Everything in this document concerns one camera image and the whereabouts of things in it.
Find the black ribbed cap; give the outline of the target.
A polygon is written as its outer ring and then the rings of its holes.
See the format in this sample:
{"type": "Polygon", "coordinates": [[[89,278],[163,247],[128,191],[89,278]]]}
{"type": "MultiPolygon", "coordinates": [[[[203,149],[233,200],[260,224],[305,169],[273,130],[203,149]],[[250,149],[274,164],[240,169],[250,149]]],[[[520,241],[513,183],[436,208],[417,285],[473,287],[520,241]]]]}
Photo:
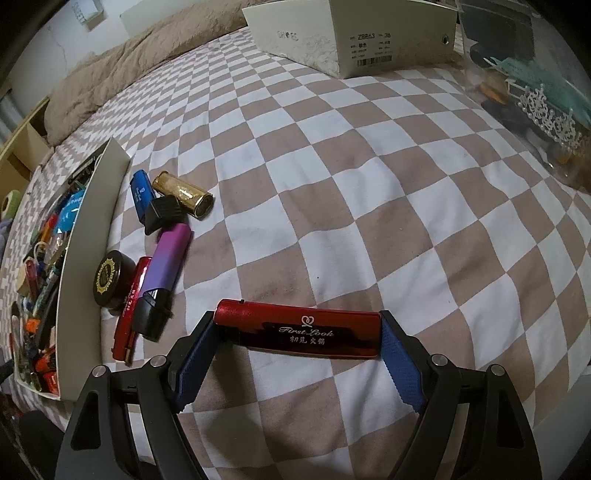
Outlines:
{"type": "Polygon", "coordinates": [[[184,223],[185,213],[178,199],[173,195],[154,198],[147,206],[144,217],[144,234],[146,236],[175,224],[184,223]]]}

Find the green avocado plush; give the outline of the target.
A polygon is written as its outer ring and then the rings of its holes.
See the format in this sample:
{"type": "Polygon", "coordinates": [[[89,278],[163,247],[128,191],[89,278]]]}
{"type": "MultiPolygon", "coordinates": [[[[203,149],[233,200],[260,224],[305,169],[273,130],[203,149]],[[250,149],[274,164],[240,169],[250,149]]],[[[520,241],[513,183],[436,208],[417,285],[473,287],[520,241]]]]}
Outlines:
{"type": "Polygon", "coordinates": [[[11,220],[15,217],[22,200],[19,190],[11,190],[2,201],[1,220],[11,220]]]}

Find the black round tin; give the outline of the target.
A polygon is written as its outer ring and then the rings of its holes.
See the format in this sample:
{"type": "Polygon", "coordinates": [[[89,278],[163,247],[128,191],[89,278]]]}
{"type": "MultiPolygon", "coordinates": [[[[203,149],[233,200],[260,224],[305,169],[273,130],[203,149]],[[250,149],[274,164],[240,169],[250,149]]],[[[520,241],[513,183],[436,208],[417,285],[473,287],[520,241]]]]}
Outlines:
{"type": "Polygon", "coordinates": [[[93,298],[102,308],[123,309],[135,274],[135,263],[118,250],[109,251],[99,263],[93,280],[93,298]]]}

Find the slim red lighter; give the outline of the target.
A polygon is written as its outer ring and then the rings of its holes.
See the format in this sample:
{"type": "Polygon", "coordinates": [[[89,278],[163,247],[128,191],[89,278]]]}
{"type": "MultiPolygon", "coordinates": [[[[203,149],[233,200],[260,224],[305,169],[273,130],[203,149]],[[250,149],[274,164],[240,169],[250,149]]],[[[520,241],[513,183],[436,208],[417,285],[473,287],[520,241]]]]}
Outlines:
{"type": "Polygon", "coordinates": [[[144,256],[138,260],[131,288],[125,300],[124,308],[119,316],[114,331],[114,343],[111,349],[112,357],[116,361],[122,361],[126,365],[132,363],[133,352],[137,333],[133,330],[133,314],[139,298],[145,274],[151,262],[151,257],[144,256]]]}

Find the white shoe box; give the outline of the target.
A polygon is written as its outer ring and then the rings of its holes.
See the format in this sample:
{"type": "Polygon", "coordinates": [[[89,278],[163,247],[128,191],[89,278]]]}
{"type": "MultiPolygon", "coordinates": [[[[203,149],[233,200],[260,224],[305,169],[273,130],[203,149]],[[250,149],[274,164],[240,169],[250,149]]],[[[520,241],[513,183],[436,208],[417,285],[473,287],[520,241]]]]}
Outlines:
{"type": "Polygon", "coordinates": [[[242,13],[259,50],[339,79],[455,55],[457,10],[430,1],[276,1],[242,13]]]}

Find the checkered brown white bedsheet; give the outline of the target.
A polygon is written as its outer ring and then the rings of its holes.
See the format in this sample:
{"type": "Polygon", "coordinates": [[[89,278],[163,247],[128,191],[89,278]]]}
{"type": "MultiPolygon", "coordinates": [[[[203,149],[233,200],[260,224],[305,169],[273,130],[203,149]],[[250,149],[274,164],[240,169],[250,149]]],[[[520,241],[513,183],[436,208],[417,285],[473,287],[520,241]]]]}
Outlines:
{"type": "MultiPolygon", "coordinates": [[[[468,98],[450,66],[339,81],[260,52],[242,29],[107,102],[33,180],[1,269],[1,348],[19,261],[45,204],[111,137],[132,163],[107,241],[151,255],[129,177],[211,191],[166,354],[222,298],[390,310],[456,365],[503,365],[536,428],[590,361],[590,195],[559,184],[468,98]]],[[[416,415],[381,361],[219,351],[179,420],[211,479],[384,479],[416,415]]]]}

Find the blue lighter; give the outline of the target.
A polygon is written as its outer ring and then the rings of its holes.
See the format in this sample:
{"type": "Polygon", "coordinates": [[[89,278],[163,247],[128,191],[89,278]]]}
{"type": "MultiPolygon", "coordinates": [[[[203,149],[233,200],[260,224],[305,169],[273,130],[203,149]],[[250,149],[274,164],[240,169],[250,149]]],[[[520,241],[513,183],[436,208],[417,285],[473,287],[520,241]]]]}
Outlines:
{"type": "Polygon", "coordinates": [[[130,189],[138,220],[143,224],[145,222],[145,214],[148,206],[155,198],[150,178],[144,170],[137,170],[132,175],[130,189]]]}

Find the clear plastic storage bin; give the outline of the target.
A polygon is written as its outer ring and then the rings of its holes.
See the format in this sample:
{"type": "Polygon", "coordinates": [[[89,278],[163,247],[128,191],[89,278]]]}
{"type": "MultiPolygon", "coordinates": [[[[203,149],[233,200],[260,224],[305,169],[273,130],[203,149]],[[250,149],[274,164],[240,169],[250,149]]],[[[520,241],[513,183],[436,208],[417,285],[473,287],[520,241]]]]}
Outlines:
{"type": "Polygon", "coordinates": [[[466,90],[557,180],[590,187],[590,146],[572,153],[541,131],[507,93],[505,80],[576,89],[590,102],[590,68],[547,15],[530,1],[461,1],[466,90]]]}

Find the blue plastic packet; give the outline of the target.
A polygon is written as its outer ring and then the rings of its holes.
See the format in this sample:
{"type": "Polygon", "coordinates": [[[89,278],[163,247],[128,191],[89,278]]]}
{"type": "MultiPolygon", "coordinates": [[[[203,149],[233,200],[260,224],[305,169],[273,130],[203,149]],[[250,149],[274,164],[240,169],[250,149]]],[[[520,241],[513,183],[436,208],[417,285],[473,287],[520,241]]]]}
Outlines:
{"type": "Polygon", "coordinates": [[[54,234],[67,233],[73,229],[84,195],[85,190],[82,189],[68,198],[59,212],[57,223],[53,230],[54,234]]]}

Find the silver tiara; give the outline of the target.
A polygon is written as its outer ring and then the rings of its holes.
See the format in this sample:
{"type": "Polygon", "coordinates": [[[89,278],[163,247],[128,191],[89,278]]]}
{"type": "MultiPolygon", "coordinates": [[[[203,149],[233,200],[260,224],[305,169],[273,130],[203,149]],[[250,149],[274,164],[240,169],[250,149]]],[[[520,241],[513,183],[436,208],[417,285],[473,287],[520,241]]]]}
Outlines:
{"type": "Polygon", "coordinates": [[[590,146],[590,102],[576,89],[505,80],[507,93],[548,137],[572,153],[590,146]]]}

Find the purple gradient vape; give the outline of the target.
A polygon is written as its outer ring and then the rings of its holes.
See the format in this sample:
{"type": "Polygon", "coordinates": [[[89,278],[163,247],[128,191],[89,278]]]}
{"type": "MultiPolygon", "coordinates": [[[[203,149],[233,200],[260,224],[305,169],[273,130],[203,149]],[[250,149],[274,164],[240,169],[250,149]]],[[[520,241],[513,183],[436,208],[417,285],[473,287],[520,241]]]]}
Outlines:
{"type": "Polygon", "coordinates": [[[146,270],[133,312],[132,328],[149,341],[159,339],[171,315],[174,288],[191,234],[185,223],[165,229],[146,270]]]}

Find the white clutter box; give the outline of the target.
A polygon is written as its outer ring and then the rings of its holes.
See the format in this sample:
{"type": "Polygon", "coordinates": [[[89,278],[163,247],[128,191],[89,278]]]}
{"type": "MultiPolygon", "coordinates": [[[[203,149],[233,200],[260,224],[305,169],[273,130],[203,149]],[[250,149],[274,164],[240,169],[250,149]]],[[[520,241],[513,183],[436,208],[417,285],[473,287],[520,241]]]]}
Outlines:
{"type": "Polygon", "coordinates": [[[111,138],[85,189],[65,252],[56,305],[56,394],[38,392],[15,370],[16,383],[54,401],[77,399],[90,370],[101,363],[100,308],[92,295],[99,261],[106,253],[113,211],[130,157],[111,138]]]}

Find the beige fluffy duvet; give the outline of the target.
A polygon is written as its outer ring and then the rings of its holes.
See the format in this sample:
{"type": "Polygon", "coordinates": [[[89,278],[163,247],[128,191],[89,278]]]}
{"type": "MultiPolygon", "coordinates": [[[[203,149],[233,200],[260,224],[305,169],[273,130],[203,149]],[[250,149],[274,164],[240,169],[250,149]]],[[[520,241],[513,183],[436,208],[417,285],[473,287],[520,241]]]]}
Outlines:
{"type": "Polygon", "coordinates": [[[126,42],[79,61],[49,95],[47,142],[63,142],[108,100],[161,63],[245,27],[256,0],[204,1],[186,7],[126,42]]]}

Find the gold lighter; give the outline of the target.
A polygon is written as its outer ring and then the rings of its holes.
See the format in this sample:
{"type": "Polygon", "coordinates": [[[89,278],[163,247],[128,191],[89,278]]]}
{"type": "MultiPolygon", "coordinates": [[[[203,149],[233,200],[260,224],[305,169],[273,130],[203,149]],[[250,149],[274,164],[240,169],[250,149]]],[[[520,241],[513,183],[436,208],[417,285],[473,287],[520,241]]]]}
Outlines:
{"type": "Polygon", "coordinates": [[[187,183],[168,173],[160,172],[152,181],[152,187],[162,195],[174,196],[187,212],[198,220],[204,219],[214,204],[214,197],[208,191],[187,183]]]}

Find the large red lighter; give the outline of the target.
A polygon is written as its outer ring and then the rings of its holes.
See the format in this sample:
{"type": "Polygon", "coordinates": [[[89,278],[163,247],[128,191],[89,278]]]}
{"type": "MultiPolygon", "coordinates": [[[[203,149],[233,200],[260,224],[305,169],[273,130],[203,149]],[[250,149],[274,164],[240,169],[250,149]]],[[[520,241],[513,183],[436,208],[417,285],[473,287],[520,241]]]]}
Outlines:
{"type": "Polygon", "coordinates": [[[370,359],[379,354],[377,312],[327,310],[224,299],[213,321],[236,344],[290,355],[370,359]]]}

